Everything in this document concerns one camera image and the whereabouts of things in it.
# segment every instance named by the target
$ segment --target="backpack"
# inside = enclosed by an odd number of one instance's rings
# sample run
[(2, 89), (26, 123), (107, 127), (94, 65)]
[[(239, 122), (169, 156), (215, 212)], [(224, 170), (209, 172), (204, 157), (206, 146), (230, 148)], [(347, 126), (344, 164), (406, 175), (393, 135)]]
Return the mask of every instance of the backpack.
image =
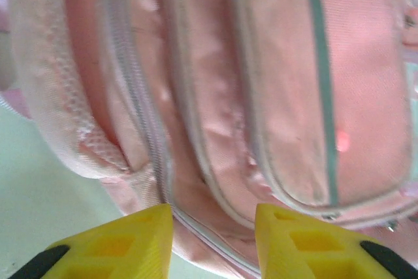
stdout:
[(255, 208), (360, 231), (418, 267), (418, 0), (10, 0), (45, 141), (173, 250), (258, 278)]

